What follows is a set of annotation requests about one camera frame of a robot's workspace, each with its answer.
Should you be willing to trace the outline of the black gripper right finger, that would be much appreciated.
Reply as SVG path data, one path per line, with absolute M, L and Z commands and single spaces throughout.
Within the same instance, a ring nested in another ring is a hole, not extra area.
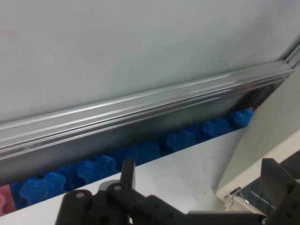
M 275 207 L 265 219 L 266 225 L 298 225 L 300 223 L 300 183 L 272 158 L 262 159 L 262 191 Z

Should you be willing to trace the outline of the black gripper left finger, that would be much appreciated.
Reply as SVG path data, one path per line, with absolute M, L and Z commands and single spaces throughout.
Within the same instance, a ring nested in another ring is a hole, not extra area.
M 128 225 L 134 204 L 145 197 L 135 190 L 135 160 L 123 161 L 119 180 L 102 183 L 96 194 L 85 189 L 66 193 L 57 225 Z

